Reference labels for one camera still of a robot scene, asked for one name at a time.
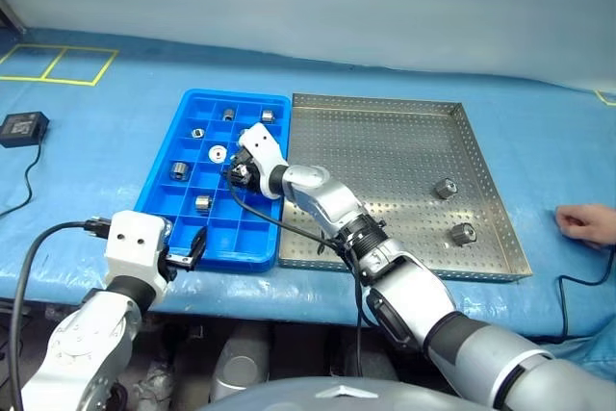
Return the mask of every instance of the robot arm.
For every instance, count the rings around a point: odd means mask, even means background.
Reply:
[[[284,195],[351,253],[367,304],[399,347],[419,345],[463,398],[497,409],[607,409],[616,387],[571,363],[554,360],[529,340],[456,311],[443,282],[383,231],[362,203],[322,167],[291,166],[263,124],[240,137],[235,184],[275,199]],[[559,400],[562,388],[576,399]]]
[[[105,256],[107,289],[96,291],[49,339],[42,365],[22,389],[24,409],[103,410],[131,357],[141,317],[165,297],[168,222],[132,211],[115,214]]]

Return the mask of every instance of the small metal part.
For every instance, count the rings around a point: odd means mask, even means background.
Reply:
[[[233,108],[227,108],[222,112],[222,120],[235,119],[235,110]]]
[[[190,167],[186,163],[173,163],[169,176],[171,180],[186,182],[189,179],[189,170]]]
[[[458,223],[451,228],[451,237],[458,245],[474,243],[477,241],[477,234],[470,223]]]
[[[263,110],[261,112],[261,122],[264,124],[272,124],[275,120],[276,118],[274,117],[272,110]]]
[[[443,199],[458,193],[458,186],[450,178],[444,178],[434,186],[434,191]]]
[[[205,137],[205,130],[203,129],[192,129],[191,136],[194,139],[202,139]]]
[[[208,214],[212,208],[212,197],[208,194],[201,194],[194,200],[194,208],[199,214]]]
[[[220,144],[215,144],[210,148],[208,152],[210,161],[216,164],[224,163],[224,159],[227,157],[227,148]]]

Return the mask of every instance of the perforated metal tray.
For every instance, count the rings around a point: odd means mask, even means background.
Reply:
[[[514,281],[531,270],[460,103],[295,94],[290,164],[324,166],[364,201],[385,231],[445,278]],[[442,200],[445,177],[459,193]],[[286,202],[284,221],[319,233]],[[471,223],[477,242],[458,246],[449,230]],[[345,270],[329,249],[283,231],[283,266]]]

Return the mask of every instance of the power adapter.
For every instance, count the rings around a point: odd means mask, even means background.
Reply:
[[[39,144],[49,119],[40,111],[7,115],[0,126],[0,144],[5,148]]]

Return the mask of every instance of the blue tablecloth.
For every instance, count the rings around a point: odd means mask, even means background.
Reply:
[[[94,87],[0,81],[0,115],[43,111],[51,120],[31,175],[33,202],[0,220],[2,297],[13,296],[24,253],[44,228],[133,208],[180,97],[191,88],[463,102],[534,275],[511,284],[448,282],[459,308],[527,335],[556,335],[562,321],[555,277],[596,279],[604,271],[605,254],[560,236],[552,212],[561,203],[616,203],[616,108],[591,92],[149,39],[40,30],[32,40],[119,54]],[[0,33],[0,53],[12,46],[8,33]],[[89,79],[100,67],[92,54],[66,58],[61,77]],[[33,59],[22,60],[10,65],[27,69]],[[34,147],[0,148],[0,209],[25,196],[22,173],[34,156]],[[102,286],[104,245],[74,230],[49,239],[35,261],[27,297],[78,303],[91,287]],[[591,334],[614,316],[615,279],[596,288],[568,285],[571,333]],[[181,272],[158,309],[346,324],[356,316],[347,273],[279,267],[261,274]]]

